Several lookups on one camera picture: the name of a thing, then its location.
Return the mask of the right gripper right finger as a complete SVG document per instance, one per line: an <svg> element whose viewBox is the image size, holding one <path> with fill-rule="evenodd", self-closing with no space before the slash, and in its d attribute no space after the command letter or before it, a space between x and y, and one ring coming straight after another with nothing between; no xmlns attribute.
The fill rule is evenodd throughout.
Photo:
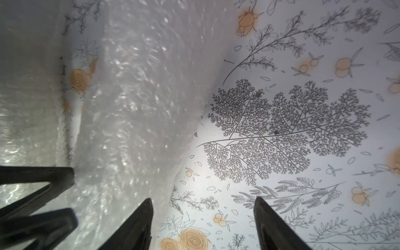
<svg viewBox="0 0 400 250"><path fill-rule="evenodd" d="M255 200L254 218L262 250L311 250L262 197Z"/></svg>

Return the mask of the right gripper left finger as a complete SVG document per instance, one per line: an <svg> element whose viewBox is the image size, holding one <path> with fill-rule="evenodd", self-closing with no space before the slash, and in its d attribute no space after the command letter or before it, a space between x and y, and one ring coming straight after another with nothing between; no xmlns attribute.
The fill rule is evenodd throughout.
<svg viewBox="0 0 400 250"><path fill-rule="evenodd" d="M152 200L147 198L99 250L148 250L153 214Z"/></svg>

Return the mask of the bubble wrap sheet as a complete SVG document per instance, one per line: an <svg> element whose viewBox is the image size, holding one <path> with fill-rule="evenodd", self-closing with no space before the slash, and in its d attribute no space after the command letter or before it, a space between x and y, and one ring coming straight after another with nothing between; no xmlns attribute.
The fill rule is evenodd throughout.
<svg viewBox="0 0 400 250"><path fill-rule="evenodd" d="M96 250L151 199L156 234L233 39L232 1L105 1L61 250Z"/></svg>

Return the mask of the bubble wrap roll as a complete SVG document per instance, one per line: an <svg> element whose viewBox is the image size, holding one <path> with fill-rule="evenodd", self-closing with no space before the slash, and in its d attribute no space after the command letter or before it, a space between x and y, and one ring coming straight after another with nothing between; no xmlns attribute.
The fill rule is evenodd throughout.
<svg viewBox="0 0 400 250"><path fill-rule="evenodd" d="M66 167L67 1L1 1L1 165Z"/></svg>

